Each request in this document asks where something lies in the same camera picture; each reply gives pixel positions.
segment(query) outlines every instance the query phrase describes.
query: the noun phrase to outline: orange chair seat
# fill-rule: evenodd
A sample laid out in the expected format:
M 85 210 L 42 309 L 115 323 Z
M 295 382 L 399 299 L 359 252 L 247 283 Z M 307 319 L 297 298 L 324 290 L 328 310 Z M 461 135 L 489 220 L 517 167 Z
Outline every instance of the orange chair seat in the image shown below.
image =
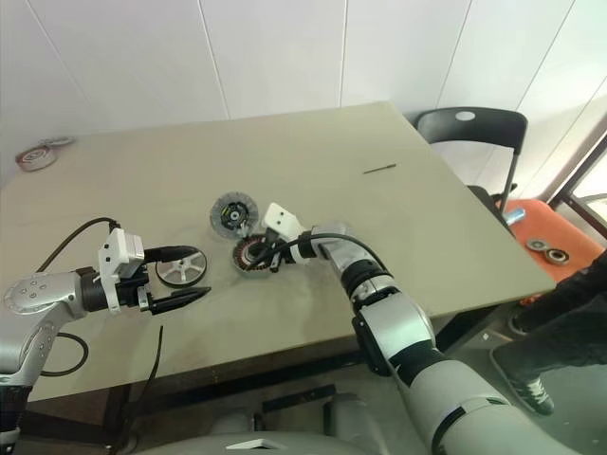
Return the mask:
M 514 199 L 506 204 L 506 211 L 518 208 L 524 209 L 525 218 L 510 226 L 510 230 L 529 256 L 555 282 L 560 282 L 587 267 L 603 252 L 601 245 L 553 211 L 546 203 L 537 199 Z M 542 239 L 553 248 L 565 250 L 569 253 L 569 262 L 564 265 L 549 263 L 542 252 L 526 247 L 529 239 Z

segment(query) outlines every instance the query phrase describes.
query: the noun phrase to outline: black pants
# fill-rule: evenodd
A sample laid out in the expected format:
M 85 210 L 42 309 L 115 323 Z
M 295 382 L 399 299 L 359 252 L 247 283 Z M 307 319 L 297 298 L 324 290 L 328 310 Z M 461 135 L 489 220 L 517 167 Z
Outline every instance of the black pants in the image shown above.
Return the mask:
M 607 251 L 524 309 L 516 323 L 528 335 L 499 349 L 520 379 L 607 364 Z

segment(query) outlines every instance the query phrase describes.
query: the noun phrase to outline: chair backrest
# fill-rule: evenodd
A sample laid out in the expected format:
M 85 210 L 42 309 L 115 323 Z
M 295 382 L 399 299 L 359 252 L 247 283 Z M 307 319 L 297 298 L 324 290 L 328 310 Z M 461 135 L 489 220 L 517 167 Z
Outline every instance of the chair backrest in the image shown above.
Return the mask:
M 500 212 L 504 213 L 527 130 L 527 119 L 523 114 L 488 107 L 447 107 L 423 113 L 415 122 L 415 128 L 430 144 L 470 140 L 513 149 L 500 198 Z

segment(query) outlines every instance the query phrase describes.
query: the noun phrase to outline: table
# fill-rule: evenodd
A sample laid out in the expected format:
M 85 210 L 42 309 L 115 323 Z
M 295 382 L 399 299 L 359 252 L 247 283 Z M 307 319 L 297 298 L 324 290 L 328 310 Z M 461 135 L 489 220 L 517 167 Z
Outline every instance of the table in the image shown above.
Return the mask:
M 330 264 L 284 266 L 267 280 L 232 268 L 235 242 L 209 223 L 227 191 L 247 193 L 261 212 L 278 202 L 308 226 L 349 222 L 431 317 L 554 285 L 389 103 L 83 136 L 0 193 L 2 288 L 80 223 L 107 215 L 146 247 L 201 248 L 210 261 L 201 285 L 212 292 L 157 317 L 131 309 L 68 324 L 90 357 L 69 376 L 41 377 L 31 401 L 145 379 L 160 324 L 159 376 L 351 334 L 349 302 Z M 49 271 L 95 264 L 105 235 L 91 228 Z M 152 281 L 156 297 L 166 294 Z M 56 341 L 46 368 L 69 367 L 78 349 Z

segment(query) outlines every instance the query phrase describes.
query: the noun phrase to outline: metal disc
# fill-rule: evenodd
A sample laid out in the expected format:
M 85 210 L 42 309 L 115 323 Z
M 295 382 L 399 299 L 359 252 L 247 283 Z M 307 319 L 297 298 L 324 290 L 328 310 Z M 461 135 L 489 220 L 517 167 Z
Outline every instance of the metal disc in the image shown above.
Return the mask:
M 158 278 L 170 287 L 189 287 L 199 282 L 207 271 L 207 257 L 200 250 L 178 261 L 156 263 Z
M 542 239 L 529 239 L 526 245 L 527 248 L 533 251 L 546 251 L 550 248 L 550 245 Z
M 31 173 L 50 166 L 57 159 L 55 152 L 46 146 L 37 146 L 25 150 L 15 157 L 17 165 L 25 172 Z
M 569 262 L 569 253 L 564 249 L 550 248 L 543 253 L 546 260 L 554 265 L 565 265 Z
M 242 239 L 248 237 L 259 221 L 255 201 L 243 192 L 228 192 L 221 196 L 211 209 L 211 226 L 222 237 Z
M 75 140 L 76 138 L 72 136 L 57 136 L 42 139 L 39 144 L 46 147 L 64 147 L 65 145 L 71 144 Z

